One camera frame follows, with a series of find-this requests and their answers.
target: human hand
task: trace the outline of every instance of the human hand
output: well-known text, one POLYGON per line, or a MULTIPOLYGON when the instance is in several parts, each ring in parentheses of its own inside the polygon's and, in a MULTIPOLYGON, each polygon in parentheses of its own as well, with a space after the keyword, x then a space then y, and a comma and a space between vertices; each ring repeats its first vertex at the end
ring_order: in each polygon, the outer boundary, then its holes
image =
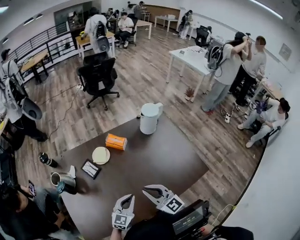
POLYGON ((59 212, 58 214, 56 214, 56 212, 54 213, 57 216, 57 220, 54 224, 57 225, 58 228, 60 229, 62 222, 65 220, 65 215, 63 215, 62 212, 59 212))

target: white t-shirt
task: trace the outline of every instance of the white t-shirt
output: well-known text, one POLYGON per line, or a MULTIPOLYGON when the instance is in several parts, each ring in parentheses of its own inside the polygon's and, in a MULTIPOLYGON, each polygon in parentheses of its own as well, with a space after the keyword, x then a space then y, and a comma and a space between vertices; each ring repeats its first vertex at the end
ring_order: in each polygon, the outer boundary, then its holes
POLYGON ((132 33, 132 28, 129 28, 129 26, 133 27, 134 24, 133 24, 132 19, 127 17, 125 20, 123 18, 121 18, 118 23, 118 26, 119 26, 120 30, 132 33))
POLYGON ((251 61, 245 61, 243 68, 252 78, 256 78, 258 72, 264 75, 264 71, 267 63, 267 55, 265 52, 259 52, 255 45, 252 46, 252 59, 251 61))
POLYGON ((107 20, 104 15, 95 14, 86 21, 84 33, 87 33, 90 38, 92 38, 93 31, 95 30, 99 21, 101 21, 103 25, 106 26, 107 20))
MULTIPOLYGON (((215 72, 215 79, 224 85, 231 85, 239 71, 243 61, 238 54, 231 54, 233 46, 225 44, 223 48, 222 65, 215 72)), ((247 54, 242 51, 243 59, 247 58, 247 54)))
POLYGON ((273 125, 273 128, 277 128, 278 126, 283 126, 285 123, 285 113, 280 114, 278 112, 278 107, 280 105, 280 102, 277 100, 274 100, 272 98, 269 98, 268 104, 272 105, 270 109, 268 109, 265 112, 262 112, 260 115, 268 122, 271 122, 273 125))

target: water bottle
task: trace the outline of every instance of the water bottle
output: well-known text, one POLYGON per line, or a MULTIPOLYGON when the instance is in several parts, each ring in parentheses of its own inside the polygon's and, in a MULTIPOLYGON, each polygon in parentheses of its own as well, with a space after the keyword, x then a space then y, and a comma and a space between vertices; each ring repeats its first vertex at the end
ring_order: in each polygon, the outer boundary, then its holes
POLYGON ((48 155, 44 152, 40 152, 38 154, 39 160, 50 167, 56 168, 58 166, 58 163, 54 161, 52 158, 49 158, 48 155))

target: electronic device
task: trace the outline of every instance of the electronic device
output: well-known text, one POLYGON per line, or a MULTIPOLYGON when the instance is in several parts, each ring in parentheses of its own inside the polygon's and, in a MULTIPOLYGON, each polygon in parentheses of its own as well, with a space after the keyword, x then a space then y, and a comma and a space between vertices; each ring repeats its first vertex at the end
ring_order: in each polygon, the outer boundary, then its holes
POLYGON ((34 188, 34 184, 32 183, 32 181, 28 180, 28 186, 29 186, 29 191, 33 196, 36 196, 36 191, 34 188))

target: white kettle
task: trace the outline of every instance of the white kettle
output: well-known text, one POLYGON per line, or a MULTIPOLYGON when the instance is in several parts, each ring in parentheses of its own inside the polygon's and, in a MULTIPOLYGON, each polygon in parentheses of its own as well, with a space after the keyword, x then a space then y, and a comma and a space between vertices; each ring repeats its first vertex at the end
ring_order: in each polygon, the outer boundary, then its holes
POLYGON ((147 103, 142 106, 140 130, 142 133, 150 135, 155 132, 158 118, 163 113, 162 103, 147 103))

